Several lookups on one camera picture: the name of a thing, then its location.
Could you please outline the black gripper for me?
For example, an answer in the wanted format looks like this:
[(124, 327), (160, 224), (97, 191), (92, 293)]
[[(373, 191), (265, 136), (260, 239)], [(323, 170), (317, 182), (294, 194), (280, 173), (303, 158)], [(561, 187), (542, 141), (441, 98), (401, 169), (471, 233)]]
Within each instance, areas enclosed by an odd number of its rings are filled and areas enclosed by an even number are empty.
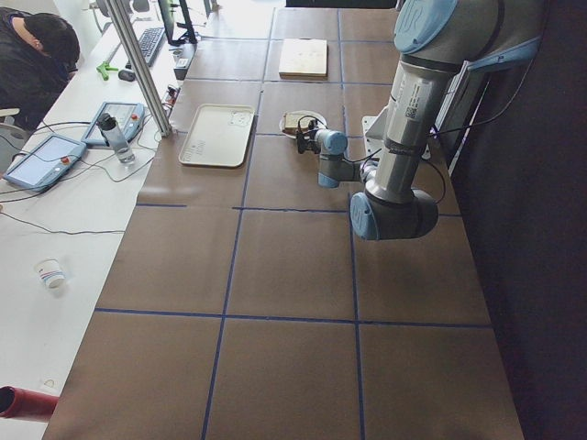
[(319, 128), (314, 128), (303, 133), (304, 143), (307, 148), (318, 148), (316, 136), (319, 131)]

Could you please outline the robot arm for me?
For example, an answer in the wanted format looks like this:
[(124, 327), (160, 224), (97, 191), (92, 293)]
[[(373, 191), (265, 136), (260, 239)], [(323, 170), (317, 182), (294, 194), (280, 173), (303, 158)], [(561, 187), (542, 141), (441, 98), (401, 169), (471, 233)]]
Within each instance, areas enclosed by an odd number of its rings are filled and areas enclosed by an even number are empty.
[(319, 156), (318, 183), (362, 182), (349, 202), (365, 240), (422, 237), (437, 223), (436, 201), (412, 183), (451, 79), (463, 67), (502, 70), (537, 53), (543, 1), (407, 1), (394, 28), (400, 53), (388, 104), (364, 130), (374, 151), (348, 160), (347, 137), (318, 123), (298, 132), (298, 150)]

